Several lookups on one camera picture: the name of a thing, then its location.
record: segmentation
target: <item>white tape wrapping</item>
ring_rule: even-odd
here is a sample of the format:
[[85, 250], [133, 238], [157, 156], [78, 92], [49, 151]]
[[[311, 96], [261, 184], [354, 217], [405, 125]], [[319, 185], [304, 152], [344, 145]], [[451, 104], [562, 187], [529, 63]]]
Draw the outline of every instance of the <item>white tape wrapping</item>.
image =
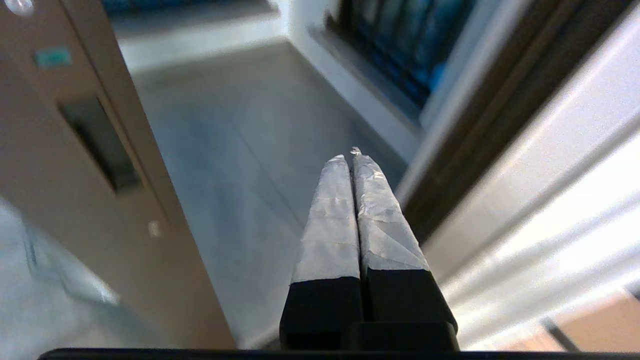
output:
[[291, 283], [360, 278], [359, 242], [349, 165], [344, 155], [327, 161], [309, 210]]
[[363, 272], [429, 270], [382, 170], [360, 149], [352, 153]]

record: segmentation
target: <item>cabinet door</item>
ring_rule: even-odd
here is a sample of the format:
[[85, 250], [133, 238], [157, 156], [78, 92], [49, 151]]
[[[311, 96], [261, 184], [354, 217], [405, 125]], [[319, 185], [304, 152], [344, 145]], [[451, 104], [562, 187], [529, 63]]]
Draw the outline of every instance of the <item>cabinet door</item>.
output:
[[100, 1], [3, 3], [0, 31], [0, 197], [179, 345], [233, 348]]

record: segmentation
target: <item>gray tile floor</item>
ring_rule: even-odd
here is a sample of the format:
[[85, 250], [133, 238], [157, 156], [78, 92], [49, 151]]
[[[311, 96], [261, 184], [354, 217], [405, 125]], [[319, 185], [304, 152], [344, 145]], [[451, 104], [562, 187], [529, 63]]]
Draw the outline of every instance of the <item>gray tile floor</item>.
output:
[[134, 78], [239, 347], [276, 334], [324, 162], [403, 162], [289, 44]]

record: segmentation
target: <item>white wall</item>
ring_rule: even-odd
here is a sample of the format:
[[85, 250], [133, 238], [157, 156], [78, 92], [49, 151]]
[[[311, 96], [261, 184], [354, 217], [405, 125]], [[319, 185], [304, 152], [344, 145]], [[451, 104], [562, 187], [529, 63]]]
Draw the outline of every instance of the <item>white wall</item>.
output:
[[[166, 30], [118, 37], [130, 73], [286, 41], [285, 23], [276, 12], [196, 24], [189, 19], [172, 19], [171, 22], [187, 25], [167, 24]], [[114, 28], [118, 34], [117, 24]]]
[[423, 246], [471, 345], [640, 276], [640, 5]]
[[324, 15], [336, 15], [338, 0], [274, 0], [278, 3], [289, 41], [338, 93], [407, 163], [415, 156], [422, 133], [409, 128], [310, 34], [324, 27]]

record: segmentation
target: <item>small white label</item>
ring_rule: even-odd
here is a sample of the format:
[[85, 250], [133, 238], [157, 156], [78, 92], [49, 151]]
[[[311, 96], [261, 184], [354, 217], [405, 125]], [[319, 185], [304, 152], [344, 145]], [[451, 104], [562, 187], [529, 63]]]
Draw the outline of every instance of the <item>small white label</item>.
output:
[[159, 238], [162, 235], [162, 231], [160, 231], [160, 223], [157, 220], [153, 220], [149, 222], [149, 236], [152, 238]]

